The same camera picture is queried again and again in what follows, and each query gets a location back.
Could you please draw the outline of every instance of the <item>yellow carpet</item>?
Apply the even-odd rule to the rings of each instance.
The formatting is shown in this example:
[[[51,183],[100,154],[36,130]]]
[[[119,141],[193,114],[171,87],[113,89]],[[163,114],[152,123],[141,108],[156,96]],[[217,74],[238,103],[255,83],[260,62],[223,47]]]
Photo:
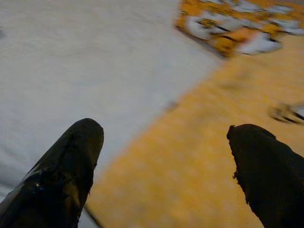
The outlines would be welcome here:
[[[282,39],[279,51],[233,57],[110,165],[87,201],[106,228],[262,227],[232,179],[226,133],[257,124],[304,155],[304,127],[267,115],[303,100],[304,38]]]

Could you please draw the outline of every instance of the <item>floor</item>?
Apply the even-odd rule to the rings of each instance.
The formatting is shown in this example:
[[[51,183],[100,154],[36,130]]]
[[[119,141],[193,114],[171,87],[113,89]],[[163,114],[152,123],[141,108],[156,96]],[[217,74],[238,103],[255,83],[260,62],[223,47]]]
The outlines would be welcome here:
[[[106,228],[154,228],[155,224],[157,228],[263,227],[232,178],[236,163],[227,132],[231,125],[255,124],[304,155],[303,126],[276,121],[269,115],[280,102],[303,101],[304,37],[283,35],[280,41],[280,50],[233,57],[111,163],[87,200]],[[286,116],[296,120],[291,112]],[[276,143],[257,129],[251,131],[247,141],[244,136],[240,136],[242,140],[230,137],[234,151],[246,147],[241,152],[248,156],[258,151],[252,155],[255,161],[265,148],[269,156],[264,159],[282,152],[281,145],[274,146]],[[255,144],[257,138],[261,143]],[[266,164],[255,161],[248,166],[261,170]],[[249,172],[257,180],[254,168]],[[263,192],[262,188],[252,191]]]
[[[176,31],[179,0],[0,0],[0,200],[75,121],[95,175],[222,60]],[[93,227],[86,215],[81,228]]]

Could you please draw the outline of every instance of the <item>yellow floor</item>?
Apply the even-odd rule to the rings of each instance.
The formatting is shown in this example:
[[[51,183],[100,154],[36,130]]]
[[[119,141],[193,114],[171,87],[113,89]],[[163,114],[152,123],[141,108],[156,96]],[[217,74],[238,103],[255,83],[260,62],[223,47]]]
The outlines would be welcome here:
[[[226,133],[257,124],[304,155],[304,127],[267,115],[304,95],[304,38],[282,39],[279,51],[233,57],[112,163],[87,201],[106,228],[262,227],[232,179]]]

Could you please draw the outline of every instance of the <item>white carpet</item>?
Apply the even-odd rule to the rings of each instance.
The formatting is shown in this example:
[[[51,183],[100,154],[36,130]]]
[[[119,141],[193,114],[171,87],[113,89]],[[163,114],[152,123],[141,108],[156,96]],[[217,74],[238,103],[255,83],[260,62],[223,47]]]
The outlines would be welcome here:
[[[102,175],[221,63],[172,27],[178,2],[0,0],[0,200],[85,117],[104,127]]]

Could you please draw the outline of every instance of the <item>white floor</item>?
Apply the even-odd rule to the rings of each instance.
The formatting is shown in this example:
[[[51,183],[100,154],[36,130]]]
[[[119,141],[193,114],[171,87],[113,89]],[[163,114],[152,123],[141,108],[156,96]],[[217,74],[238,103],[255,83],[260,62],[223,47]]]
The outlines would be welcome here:
[[[0,0],[0,200],[75,121],[109,162],[221,60],[176,31],[179,0]],[[89,227],[83,217],[80,227]]]

